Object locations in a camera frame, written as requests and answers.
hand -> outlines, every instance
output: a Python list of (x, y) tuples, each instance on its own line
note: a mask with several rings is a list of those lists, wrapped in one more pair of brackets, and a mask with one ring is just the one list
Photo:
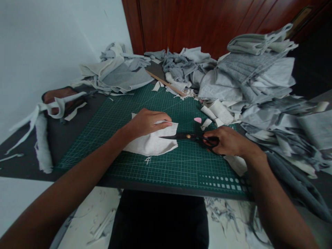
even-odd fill
[(203, 136), (219, 138), (219, 144), (213, 148), (213, 151), (217, 154), (240, 156), (246, 159), (250, 156), (264, 153), (258, 145), (227, 126), (221, 126), (216, 130), (207, 131)]
[(127, 136), (132, 139), (148, 135), (152, 132), (165, 129), (168, 126), (172, 126), (171, 123), (163, 122), (155, 124), (157, 121), (166, 120), (172, 122), (170, 116), (164, 112), (149, 111), (143, 108), (140, 112), (122, 129), (125, 130)]

forearm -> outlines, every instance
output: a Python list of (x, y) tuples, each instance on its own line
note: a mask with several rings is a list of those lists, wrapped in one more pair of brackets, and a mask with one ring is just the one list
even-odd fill
[(318, 248), (314, 237), (296, 210), (261, 152), (245, 158), (262, 225), (276, 248)]
[(119, 130), (41, 194), (0, 240), (0, 247), (48, 248), (65, 219), (132, 140)]

wooden door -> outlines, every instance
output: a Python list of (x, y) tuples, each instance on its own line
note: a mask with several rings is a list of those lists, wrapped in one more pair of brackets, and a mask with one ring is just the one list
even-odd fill
[(237, 35), (265, 34), (291, 22), (307, 6), (313, 14), (325, 0), (122, 0), (131, 25), (140, 21), (140, 29), (129, 27), (135, 53), (159, 51), (169, 47), (202, 47), (215, 59), (227, 53), (227, 44)]

green cutting mat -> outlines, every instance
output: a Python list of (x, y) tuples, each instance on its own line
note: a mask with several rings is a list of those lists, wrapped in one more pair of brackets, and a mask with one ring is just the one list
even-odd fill
[[(134, 96), (112, 96), (114, 102), (107, 98), (56, 168), (73, 167), (128, 123), (132, 112), (138, 113), (142, 108), (166, 112), (173, 122), (179, 123), (177, 132), (203, 133), (200, 124), (194, 121), (195, 117), (201, 117), (203, 122), (207, 118), (200, 111), (198, 101), (174, 98), (165, 88), (158, 92), (152, 89), (153, 85), (149, 84), (133, 91)], [(211, 124), (207, 130), (215, 128)], [(221, 156), (193, 141), (178, 140), (178, 145), (171, 152), (152, 157), (123, 151), (106, 174), (116, 179), (217, 193), (247, 195), (251, 192), (250, 182), (239, 178)]]

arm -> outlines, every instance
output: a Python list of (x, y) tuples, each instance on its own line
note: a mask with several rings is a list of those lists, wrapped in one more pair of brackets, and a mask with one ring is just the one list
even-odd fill
[(171, 126), (171, 118), (142, 109), (105, 144), (80, 161), (42, 193), (0, 240), (0, 248), (49, 248), (65, 219), (92, 191), (111, 163), (132, 140)]
[(296, 210), (267, 161), (266, 154), (230, 127), (208, 131), (205, 137), (218, 137), (213, 150), (218, 154), (240, 156), (248, 174), (261, 223), (275, 248), (318, 248), (307, 224)]

